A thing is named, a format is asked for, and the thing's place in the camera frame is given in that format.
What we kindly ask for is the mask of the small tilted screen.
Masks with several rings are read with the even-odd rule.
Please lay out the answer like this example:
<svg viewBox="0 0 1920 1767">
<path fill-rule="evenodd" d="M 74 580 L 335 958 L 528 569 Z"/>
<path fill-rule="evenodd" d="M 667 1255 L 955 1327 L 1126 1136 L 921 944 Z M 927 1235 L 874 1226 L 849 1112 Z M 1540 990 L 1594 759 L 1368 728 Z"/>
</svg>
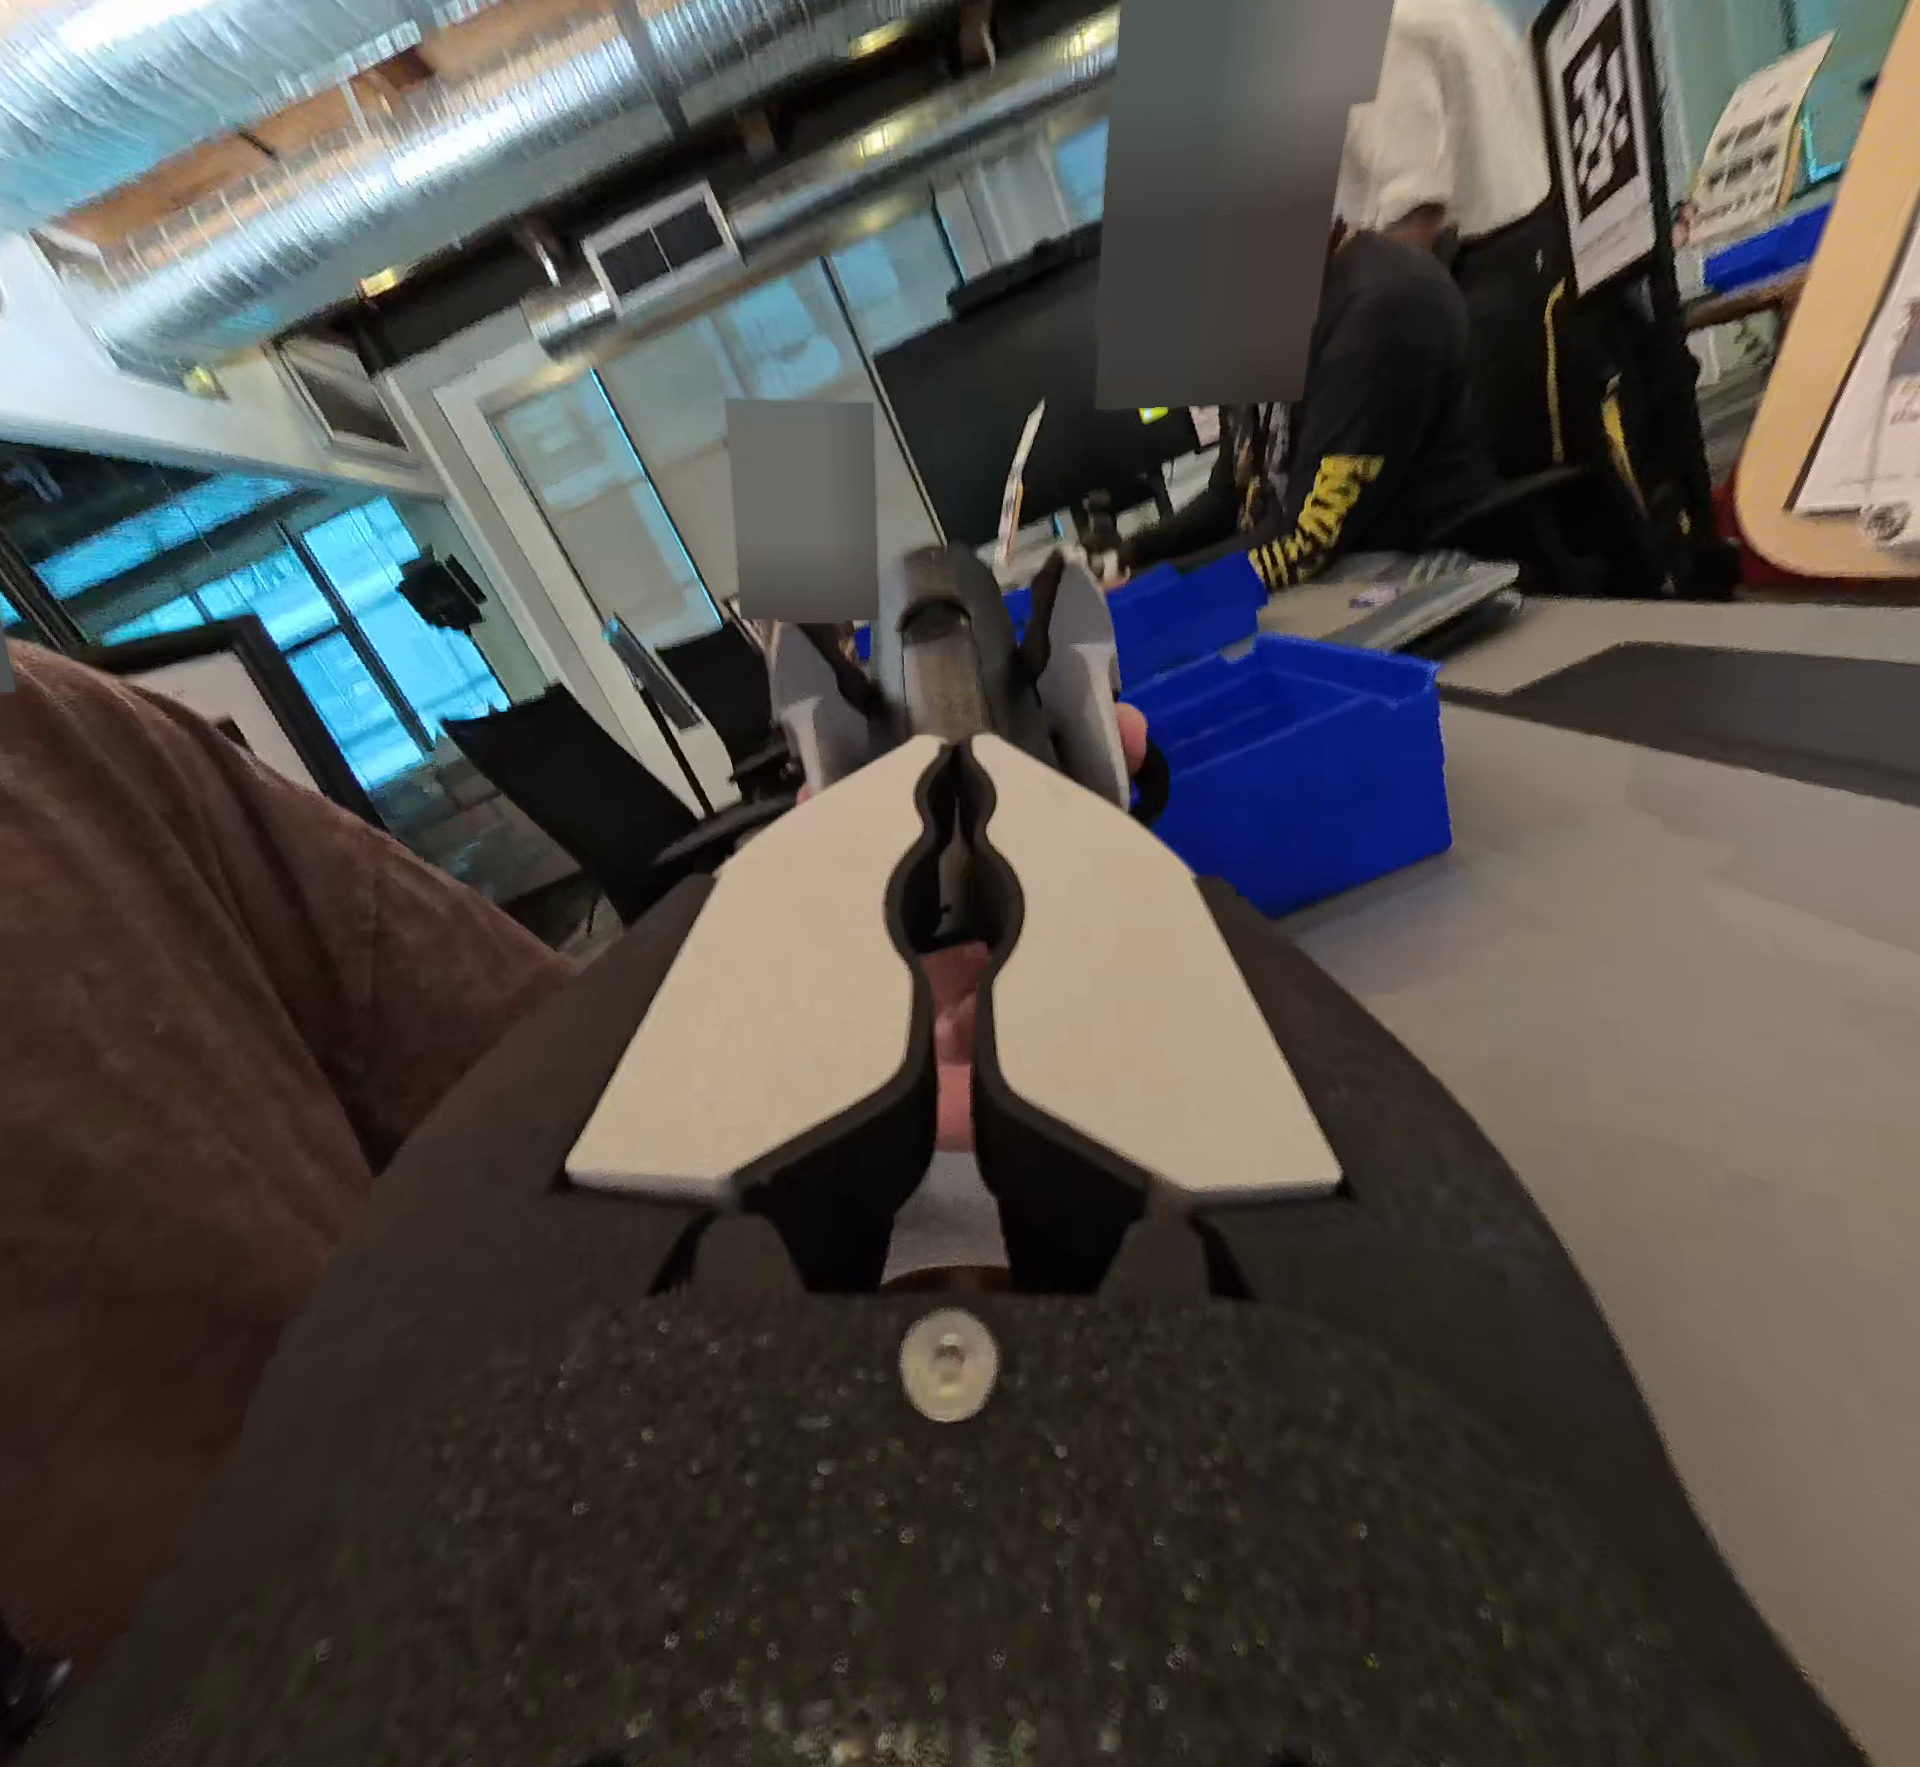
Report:
<svg viewBox="0 0 1920 1767">
<path fill-rule="evenodd" d="M 685 694 L 683 684 L 667 671 L 659 656 L 653 653 L 621 617 L 612 615 L 604 619 L 603 637 L 640 694 L 659 733 L 663 746 L 683 771 L 700 816 L 713 816 L 717 810 L 714 803 L 685 746 L 685 735 L 705 725 L 702 712 L 692 699 Z"/>
</svg>

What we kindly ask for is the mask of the white paper sign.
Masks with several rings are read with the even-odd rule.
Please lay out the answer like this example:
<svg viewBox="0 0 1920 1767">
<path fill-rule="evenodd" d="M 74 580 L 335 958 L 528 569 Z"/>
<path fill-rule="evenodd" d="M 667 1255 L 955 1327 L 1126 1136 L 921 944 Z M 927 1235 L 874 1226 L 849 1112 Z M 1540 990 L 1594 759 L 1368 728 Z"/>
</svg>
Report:
<svg viewBox="0 0 1920 1767">
<path fill-rule="evenodd" d="M 1674 222 L 1674 247 L 1707 249 L 1765 225 L 1803 168 L 1809 89 L 1835 30 L 1748 76 L 1730 93 Z"/>
</svg>

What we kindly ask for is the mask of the black partition panel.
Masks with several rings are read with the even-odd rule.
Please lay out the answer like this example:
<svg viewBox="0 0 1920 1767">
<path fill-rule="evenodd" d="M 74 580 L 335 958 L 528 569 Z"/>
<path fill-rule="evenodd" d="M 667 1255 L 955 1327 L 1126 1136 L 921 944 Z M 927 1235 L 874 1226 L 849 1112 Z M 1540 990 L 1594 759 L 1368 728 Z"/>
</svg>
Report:
<svg viewBox="0 0 1920 1767">
<path fill-rule="evenodd" d="M 1044 266 L 879 355 L 884 399 L 949 541 L 995 541 L 1016 464 L 1018 527 L 1120 509 L 1125 471 L 1093 408 L 1095 291 L 1093 256 Z"/>
</svg>

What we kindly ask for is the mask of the person's left hand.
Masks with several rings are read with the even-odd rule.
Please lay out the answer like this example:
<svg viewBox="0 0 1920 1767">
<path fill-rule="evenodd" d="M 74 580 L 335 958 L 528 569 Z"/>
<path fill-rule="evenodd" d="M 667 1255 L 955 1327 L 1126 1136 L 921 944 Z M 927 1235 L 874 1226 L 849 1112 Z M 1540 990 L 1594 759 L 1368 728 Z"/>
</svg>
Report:
<svg viewBox="0 0 1920 1767">
<path fill-rule="evenodd" d="M 936 1141 L 943 1155 L 974 1153 L 974 1067 L 978 998 L 992 965 L 983 942 L 960 942 L 924 958 L 933 996 Z"/>
</svg>

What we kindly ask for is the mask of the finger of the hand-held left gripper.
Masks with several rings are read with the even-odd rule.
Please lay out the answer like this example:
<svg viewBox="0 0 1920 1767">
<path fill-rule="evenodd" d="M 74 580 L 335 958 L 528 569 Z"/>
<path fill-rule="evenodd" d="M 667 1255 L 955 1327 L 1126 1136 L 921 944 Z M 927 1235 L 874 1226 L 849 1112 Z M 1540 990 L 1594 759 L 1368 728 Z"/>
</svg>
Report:
<svg viewBox="0 0 1920 1767">
<path fill-rule="evenodd" d="M 851 625 L 774 625 L 770 707 L 805 796 L 885 754 L 885 700 L 853 651 Z"/>
<path fill-rule="evenodd" d="M 1103 591 L 1079 556 L 1053 554 L 1028 589 L 1026 681 L 1059 769 L 1129 808 L 1116 633 Z"/>
</svg>

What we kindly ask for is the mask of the black framed marker sign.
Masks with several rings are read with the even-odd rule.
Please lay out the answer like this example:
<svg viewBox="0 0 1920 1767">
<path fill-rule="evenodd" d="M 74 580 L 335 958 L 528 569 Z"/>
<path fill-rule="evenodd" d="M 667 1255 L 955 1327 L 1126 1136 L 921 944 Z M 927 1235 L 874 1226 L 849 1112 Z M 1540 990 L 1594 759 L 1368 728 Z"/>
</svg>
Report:
<svg viewBox="0 0 1920 1767">
<path fill-rule="evenodd" d="M 1529 44 L 1572 293 L 1671 271 L 1651 0 L 1548 0 Z"/>
</svg>

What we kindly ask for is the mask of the black jacket with yellow stripe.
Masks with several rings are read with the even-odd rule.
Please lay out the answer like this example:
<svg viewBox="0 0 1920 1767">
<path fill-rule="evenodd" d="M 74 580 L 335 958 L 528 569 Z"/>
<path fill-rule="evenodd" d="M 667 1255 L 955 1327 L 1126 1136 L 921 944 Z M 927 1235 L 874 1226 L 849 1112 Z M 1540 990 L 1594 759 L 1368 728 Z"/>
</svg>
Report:
<svg viewBox="0 0 1920 1767">
<path fill-rule="evenodd" d="M 1730 600 L 1740 550 L 1715 527 L 1668 262 L 1577 291 L 1546 199 L 1458 244 L 1452 274 L 1495 483 L 1448 517 L 1441 546 L 1518 565 L 1537 595 Z"/>
</svg>

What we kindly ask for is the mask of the person in brown shirt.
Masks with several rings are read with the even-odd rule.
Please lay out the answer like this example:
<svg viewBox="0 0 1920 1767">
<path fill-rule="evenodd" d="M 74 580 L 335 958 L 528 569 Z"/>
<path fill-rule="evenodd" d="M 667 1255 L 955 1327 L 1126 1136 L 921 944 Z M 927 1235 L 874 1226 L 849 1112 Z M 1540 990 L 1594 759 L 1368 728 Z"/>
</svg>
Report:
<svg viewBox="0 0 1920 1767">
<path fill-rule="evenodd" d="M 578 972 L 175 699 L 12 650 L 2 1609 L 92 1672 L 377 1174 Z"/>
</svg>

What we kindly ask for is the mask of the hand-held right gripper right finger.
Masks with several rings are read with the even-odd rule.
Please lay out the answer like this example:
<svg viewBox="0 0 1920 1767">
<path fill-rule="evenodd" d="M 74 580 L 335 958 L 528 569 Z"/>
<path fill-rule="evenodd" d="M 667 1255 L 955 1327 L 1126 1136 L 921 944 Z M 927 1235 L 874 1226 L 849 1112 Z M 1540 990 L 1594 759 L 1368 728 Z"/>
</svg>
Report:
<svg viewBox="0 0 1920 1767">
<path fill-rule="evenodd" d="M 1014 1287 L 1095 1296 L 1170 1217 L 1211 1281 L 1220 1211 L 1345 1186 L 1204 882 L 1140 820 L 1013 742 L 960 755 L 992 965 L 974 1153 Z"/>
</svg>

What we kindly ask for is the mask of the wooden instruction board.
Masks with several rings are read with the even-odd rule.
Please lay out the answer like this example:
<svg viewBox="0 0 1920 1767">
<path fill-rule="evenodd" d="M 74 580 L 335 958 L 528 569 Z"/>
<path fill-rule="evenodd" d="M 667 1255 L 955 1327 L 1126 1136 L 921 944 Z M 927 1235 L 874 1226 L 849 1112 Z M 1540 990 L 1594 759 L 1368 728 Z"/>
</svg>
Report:
<svg viewBox="0 0 1920 1767">
<path fill-rule="evenodd" d="M 1876 547 L 1857 526 L 1791 508 L 1842 385 L 1890 289 L 1917 220 L 1917 17 L 1899 29 L 1863 115 L 1832 219 L 1784 331 L 1737 467 L 1737 515 L 1765 565 L 1810 580 L 1898 584 L 1917 561 Z"/>
</svg>

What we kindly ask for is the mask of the grey laptop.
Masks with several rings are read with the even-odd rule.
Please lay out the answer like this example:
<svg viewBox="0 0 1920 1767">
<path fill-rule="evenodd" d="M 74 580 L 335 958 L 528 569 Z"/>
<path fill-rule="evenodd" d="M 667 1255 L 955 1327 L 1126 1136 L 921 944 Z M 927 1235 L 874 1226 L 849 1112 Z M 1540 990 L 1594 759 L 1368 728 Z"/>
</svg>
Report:
<svg viewBox="0 0 1920 1767">
<path fill-rule="evenodd" d="M 1342 604 L 1324 644 L 1365 651 L 1419 651 L 1433 637 L 1493 612 L 1510 619 L 1524 600 L 1524 569 L 1441 551 L 1386 565 L 1336 584 Z"/>
</svg>

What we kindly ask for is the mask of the blue plastic bin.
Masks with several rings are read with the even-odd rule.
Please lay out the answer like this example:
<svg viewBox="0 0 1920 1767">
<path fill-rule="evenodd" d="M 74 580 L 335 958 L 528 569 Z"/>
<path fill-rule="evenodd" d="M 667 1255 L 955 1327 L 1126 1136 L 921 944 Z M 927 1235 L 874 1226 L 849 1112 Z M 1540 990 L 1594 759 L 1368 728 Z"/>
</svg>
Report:
<svg viewBox="0 0 1920 1767">
<path fill-rule="evenodd" d="M 1105 591 L 1120 699 L 1160 677 L 1242 648 L 1261 630 L 1267 589 L 1240 551 L 1201 566 L 1159 565 Z"/>
<path fill-rule="evenodd" d="M 1168 769 L 1159 839 L 1264 917 L 1454 844 L 1431 661 L 1267 633 L 1149 682 L 1132 704 Z"/>
</svg>

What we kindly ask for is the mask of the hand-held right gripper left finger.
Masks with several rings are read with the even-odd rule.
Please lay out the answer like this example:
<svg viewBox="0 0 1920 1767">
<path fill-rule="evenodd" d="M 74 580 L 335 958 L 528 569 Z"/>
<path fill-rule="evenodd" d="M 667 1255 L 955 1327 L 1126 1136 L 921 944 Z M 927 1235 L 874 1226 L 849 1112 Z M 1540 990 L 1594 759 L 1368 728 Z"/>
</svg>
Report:
<svg viewBox="0 0 1920 1767">
<path fill-rule="evenodd" d="M 761 1217 L 813 1291 L 879 1283 L 936 1136 L 911 915 L 952 751 L 906 742 L 714 874 L 567 1155 L 570 1188 Z"/>
</svg>

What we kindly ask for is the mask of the black remote control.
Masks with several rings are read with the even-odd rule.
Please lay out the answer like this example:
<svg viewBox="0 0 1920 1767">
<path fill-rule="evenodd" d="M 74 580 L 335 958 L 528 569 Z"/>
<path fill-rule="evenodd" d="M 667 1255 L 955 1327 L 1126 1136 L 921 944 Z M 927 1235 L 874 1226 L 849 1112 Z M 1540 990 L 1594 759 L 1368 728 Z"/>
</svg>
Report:
<svg viewBox="0 0 1920 1767">
<path fill-rule="evenodd" d="M 1059 748 L 995 576 L 974 551 L 912 550 L 881 570 L 879 596 L 869 672 L 899 742 L 921 748 L 892 910 L 927 954 L 981 947 L 995 964 L 1018 933 L 1021 895 L 995 845 L 995 782 L 974 746 L 1000 742 L 1055 778 Z"/>
</svg>

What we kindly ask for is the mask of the white air vent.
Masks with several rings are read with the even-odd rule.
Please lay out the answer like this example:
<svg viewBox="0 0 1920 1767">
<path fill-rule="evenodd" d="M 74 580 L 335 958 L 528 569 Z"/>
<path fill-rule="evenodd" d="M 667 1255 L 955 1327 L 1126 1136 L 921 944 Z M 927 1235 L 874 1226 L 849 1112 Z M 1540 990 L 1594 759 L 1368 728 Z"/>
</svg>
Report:
<svg viewBox="0 0 1920 1767">
<path fill-rule="evenodd" d="M 743 265 L 742 244 L 709 182 L 691 183 L 583 239 L 594 285 L 615 317 L 650 306 L 659 291 Z"/>
</svg>

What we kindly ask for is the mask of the grey desk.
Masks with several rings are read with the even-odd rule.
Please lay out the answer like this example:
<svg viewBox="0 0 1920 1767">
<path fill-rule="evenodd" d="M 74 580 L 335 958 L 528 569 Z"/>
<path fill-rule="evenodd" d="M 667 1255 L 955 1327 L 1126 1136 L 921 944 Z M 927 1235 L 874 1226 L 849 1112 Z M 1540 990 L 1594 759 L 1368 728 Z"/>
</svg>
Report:
<svg viewBox="0 0 1920 1767">
<path fill-rule="evenodd" d="M 1443 735 L 1452 849 L 1280 929 L 1499 1146 L 1749 1595 L 1917 1764 L 1917 808 Z"/>
</svg>

